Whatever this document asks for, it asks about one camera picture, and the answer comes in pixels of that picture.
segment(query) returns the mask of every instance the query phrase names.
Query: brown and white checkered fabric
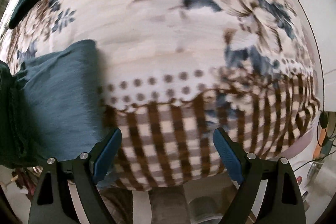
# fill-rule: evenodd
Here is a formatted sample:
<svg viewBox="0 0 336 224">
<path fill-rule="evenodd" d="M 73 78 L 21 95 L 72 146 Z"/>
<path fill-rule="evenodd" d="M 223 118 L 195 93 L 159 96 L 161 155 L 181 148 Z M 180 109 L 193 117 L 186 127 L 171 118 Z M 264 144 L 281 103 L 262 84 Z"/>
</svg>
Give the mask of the brown and white checkered fabric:
<svg viewBox="0 0 336 224">
<path fill-rule="evenodd" d="M 229 92 L 211 90 L 181 107 L 150 103 L 133 113 L 107 106 L 105 125 L 119 127 L 123 135 L 116 184 L 147 191 L 223 172 L 212 141 L 213 129 L 219 126 L 228 128 L 246 152 L 274 157 L 306 132 L 319 107 L 312 78 L 302 75 L 279 80 L 278 88 L 267 89 L 264 97 L 251 94 L 251 112 L 237 110 L 235 119 L 216 107 L 219 93 Z M 211 109 L 217 113 L 211 120 L 215 127 L 208 126 L 211 118 L 206 113 Z"/>
</svg>

